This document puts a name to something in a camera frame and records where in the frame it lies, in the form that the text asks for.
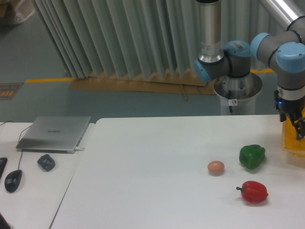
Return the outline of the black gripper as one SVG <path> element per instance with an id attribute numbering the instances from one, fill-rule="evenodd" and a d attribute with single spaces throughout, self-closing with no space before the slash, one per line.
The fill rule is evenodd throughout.
<path id="1" fill-rule="evenodd" d="M 296 139 L 303 139 L 305 136 L 305 119 L 302 116 L 302 110 L 305 107 L 305 97 L 303 96 L 296 100 L 286 100 L 280 95 L 279 90 L 275 90 L 274 101 L 280 122 L 284 122 L 289 118 L 296 131 Z"/>

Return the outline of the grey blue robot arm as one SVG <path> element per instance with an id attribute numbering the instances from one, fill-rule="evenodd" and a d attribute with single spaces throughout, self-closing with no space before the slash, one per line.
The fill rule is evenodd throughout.
<path id="1" fill-rule="evenodd" d="M 217 80 L 219 95 L 238 99 L 243 94 L 252 97 L 262 87 L 250 72 L 251 57 L 268 65 L 277 74 L 274 106 L 280 121 L 289 120 L 300 140 L 305 136 L 305 12 L 292 0 L 263 0 L 261 5 L 284 32 L 276 36 L 260 33 L 251 43 L 230 41 L 221 48 L 221 2 L 198 0 L 201 51 L 194 67 L 202 81 Z"/>

